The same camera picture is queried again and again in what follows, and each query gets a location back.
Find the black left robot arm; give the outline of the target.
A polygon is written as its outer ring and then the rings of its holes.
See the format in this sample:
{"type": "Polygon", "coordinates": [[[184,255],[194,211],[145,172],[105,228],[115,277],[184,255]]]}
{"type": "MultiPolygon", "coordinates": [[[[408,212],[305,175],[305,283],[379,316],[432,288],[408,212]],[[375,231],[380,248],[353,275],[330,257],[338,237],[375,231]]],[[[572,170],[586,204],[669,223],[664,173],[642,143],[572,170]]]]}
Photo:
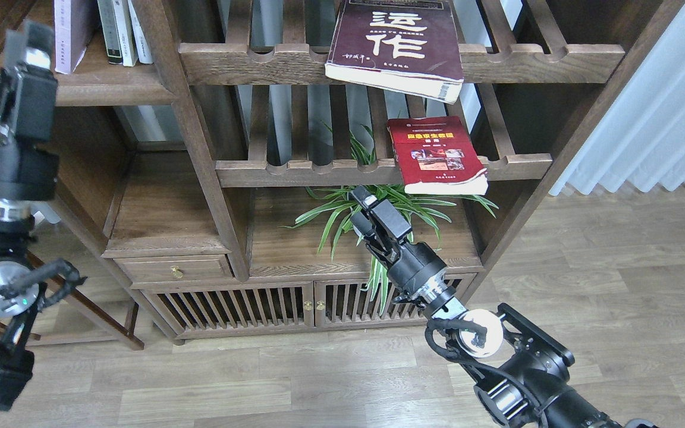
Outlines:
{"type": "Polygon", "coordinates": [[[31,205],[52,200],[59,157],[41,150],[54,125],[58,82],[51,70],[54,30],[27,20],[9,30],[0,70],[0,411],[8,411],[31,379],[26,350],[36,315],[71,294],[85,278],[63,259],[35,267],[27,260],[31,205]]]}

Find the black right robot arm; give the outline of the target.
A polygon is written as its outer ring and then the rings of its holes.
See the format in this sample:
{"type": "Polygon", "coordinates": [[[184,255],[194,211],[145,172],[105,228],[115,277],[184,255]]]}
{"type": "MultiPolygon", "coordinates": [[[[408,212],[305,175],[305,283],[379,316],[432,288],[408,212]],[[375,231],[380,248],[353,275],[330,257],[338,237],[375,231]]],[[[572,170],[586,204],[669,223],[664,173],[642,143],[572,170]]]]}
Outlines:
{"type": "Polygon", "coordinates": [[[503,427],[617,427],[568,385],[574,355],[508,304],[469,310],[445,284],[446,264],[426,243],[411,243],[411,225],[391,202],[364,187],[351,192],[360,209],[351,221],[398,289],[395,303],[427,317],[426,341],[475,382],[474,392],[503,427]]]}

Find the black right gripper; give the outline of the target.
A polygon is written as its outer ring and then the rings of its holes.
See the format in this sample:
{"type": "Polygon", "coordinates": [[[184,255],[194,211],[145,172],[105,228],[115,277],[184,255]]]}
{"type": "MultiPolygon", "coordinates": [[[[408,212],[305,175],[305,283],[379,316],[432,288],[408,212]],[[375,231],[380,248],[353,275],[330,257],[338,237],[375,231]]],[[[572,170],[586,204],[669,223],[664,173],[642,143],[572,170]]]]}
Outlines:
{"type": "Polygon", "coordinates": [[[446,298],[446,264],[426,243],[410,242],[411,226],[392,203],[378,200],[365,186],[354,187],[351,197],[361,207],[351,215],[356,235],[386,267],[400,298],[446,298]]]}

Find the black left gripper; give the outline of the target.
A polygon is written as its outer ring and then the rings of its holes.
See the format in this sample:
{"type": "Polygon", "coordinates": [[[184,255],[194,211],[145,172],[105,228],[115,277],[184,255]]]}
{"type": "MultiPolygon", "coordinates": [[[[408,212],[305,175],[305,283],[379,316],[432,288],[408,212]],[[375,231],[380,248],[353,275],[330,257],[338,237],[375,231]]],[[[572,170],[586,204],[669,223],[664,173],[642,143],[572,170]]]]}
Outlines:
{"type": "Polygon", "coordinates": [[[54,124],[54,46],[54,29],[30,19],[22,32],[6,32],[0,72],[0,199],[54,198],[59,157],[36,148],[49,141],[54,124]]]}

